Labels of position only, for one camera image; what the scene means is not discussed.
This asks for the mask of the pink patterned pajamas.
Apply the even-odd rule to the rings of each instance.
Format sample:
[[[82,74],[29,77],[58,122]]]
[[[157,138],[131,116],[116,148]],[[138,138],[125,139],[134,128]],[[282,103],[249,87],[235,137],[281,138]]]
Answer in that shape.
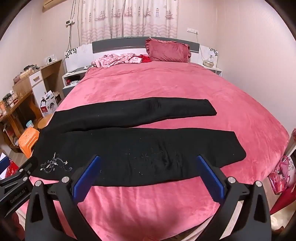
[[[104,55],[101,58],[95,59],[91,62],[91,65],[96,68],[109,68],[119,64],[140,64],[142,58],[136,56],[133,53],[124,54],[109,54]]]

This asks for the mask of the pink fleece bed blanket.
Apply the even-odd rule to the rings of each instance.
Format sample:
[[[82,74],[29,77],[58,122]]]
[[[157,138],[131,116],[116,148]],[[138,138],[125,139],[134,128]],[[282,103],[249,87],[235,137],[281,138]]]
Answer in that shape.
[[[215,116],[170,119],[144,128],[205,128],[234,132],[246,157],[221,167],[251,184],[276,166],[288,144],[282,124],[250,95],[193,63],[150,62],[91,68],[57,111],[151,97],[206,99]],[[94,185],[80,210],[102,240],[160,240],[202,224],[218,209],[199,176],[145,186]]]

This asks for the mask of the red garment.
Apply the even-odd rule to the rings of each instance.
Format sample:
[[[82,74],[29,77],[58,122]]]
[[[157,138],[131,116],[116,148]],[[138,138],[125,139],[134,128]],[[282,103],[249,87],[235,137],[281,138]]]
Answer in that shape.
[[[151,62],[151,59],[148,55],[137,55],[137,58],[141,59],[141,63],[149,63]]]

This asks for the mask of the white wall socket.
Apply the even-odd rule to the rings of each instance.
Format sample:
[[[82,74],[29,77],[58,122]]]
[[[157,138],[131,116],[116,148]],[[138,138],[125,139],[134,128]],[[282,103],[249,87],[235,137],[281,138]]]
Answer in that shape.
[[[197,35],[198,34],[198,30],[192,29],[192,28],[187,28],[187,33],[192,33]]]

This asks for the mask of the black pants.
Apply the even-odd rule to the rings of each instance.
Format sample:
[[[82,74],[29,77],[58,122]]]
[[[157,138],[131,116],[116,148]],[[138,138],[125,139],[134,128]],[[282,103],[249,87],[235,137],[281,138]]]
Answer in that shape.
[[[99,156],[97,186],[145,186],[197,177],[196,158],[224,167],[246,157],[234,132],[158,129],[145,124],[215,116],[206,99],[151,97],[79,106],[54,113],[40,132],[32,176],[58,181]]]

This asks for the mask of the patterned white curtain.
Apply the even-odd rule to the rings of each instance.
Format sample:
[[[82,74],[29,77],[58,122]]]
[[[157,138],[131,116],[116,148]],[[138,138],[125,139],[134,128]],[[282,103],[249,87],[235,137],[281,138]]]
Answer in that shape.
[[[82,44],[123,37],[176,38],[178,1],[83,1]]]

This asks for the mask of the wall air conditioner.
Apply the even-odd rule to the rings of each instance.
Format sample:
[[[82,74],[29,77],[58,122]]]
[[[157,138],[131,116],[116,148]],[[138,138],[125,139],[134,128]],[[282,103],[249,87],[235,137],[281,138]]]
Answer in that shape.
[[[66,0],[44,0],[43,2],[43,8],[42,11],[43,13],[53,7],[55,7],[56,5],[65,2]]]

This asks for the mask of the white drawer cabinet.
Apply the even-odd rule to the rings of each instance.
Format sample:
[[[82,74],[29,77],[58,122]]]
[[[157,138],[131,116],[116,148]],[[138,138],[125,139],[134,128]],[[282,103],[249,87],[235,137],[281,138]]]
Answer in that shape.
[[[47,79],[44,77],[41,70],[29,76],[29,81],[32,87],[32,92],[36,101],[37,107],[40,107],[42,97],[49,91]]]

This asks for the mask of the right white nightstand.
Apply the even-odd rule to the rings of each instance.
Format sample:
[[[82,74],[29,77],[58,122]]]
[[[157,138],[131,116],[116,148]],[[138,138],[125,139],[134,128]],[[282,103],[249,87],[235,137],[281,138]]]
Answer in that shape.
[[[205,65],[202,65],[202,67],[204,67],[205,69],[210,70],[211,72],[219,75],[220,77],[223,76],[223,71],[221,69],[219,69],[219,68],[208,67],[208,66],[205,66]]]

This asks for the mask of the round wooden stool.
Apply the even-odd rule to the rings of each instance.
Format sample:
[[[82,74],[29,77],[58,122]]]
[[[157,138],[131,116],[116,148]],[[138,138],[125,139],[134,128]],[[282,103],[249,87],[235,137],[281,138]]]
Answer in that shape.
[[[48,123],[49,123],[49,121],[51,120],[51,118],[53,117],[53,114],[48,114],[48,115],[46,115],[45,117],[43,117],[39,122],[38,122],[38,125],[37,125],[37,127],[38,127],[38,129],[43,129],[43,128],[45,128],[47,125],[48,125]]]

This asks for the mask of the wooden desk with shelves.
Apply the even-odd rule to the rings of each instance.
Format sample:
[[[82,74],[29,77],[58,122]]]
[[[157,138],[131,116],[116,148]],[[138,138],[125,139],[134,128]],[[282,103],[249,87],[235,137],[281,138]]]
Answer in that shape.
[[[62,76],[65,73],[62,60],[40,67],[35,72],[39,70],[47,79],[49,91],[51,90],[56,95],[57,103],[61,103],[64,99]],[[20,152],[18,139],[23,134],[26,123],[32,121],[35,125],[43,118],[40,108],[36,105],[29,76],[13,86],[13,91],[18,95],[18,100],[13,107],[8,106],[6,114],[1,116],[1,132],[3,132],[4,141],[15,153]]]

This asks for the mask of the pink plastic bag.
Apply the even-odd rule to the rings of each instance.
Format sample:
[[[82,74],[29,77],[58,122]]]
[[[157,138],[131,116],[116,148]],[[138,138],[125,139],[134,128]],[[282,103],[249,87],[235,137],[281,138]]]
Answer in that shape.
[[[282,156],[268,179],[275,194],[284,192],[295,184],[295,164],[291,157]]]

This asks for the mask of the white appliance cardboard box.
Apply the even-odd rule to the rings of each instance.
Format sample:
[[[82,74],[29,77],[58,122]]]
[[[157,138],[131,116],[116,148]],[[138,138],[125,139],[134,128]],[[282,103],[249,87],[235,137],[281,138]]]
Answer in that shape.
[[[53,114],[56,109],[58,108],[57,102],[55,100],[55,96],[53,92],[50,90],[48,91],[40,101],[40,110],[43,117]]]

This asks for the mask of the orange plastic stool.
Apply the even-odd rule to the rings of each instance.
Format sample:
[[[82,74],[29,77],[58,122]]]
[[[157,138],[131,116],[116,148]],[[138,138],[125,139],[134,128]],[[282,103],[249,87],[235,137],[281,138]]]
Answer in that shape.
[[[29,159],[32,155],[32,149],[39,138],[39,134],[40,132],[37,129],[29,127],[18,139],[18,146],[27,159]]]

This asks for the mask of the glass bedside lamp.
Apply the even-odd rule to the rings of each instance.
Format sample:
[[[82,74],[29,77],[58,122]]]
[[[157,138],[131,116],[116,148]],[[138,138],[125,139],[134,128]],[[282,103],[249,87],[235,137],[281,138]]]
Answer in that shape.
[[[214,57],[213,55],[209,55],[209,57],[205,60],[203,60],[203,65],[209,68],[213,68],[214,66]]]

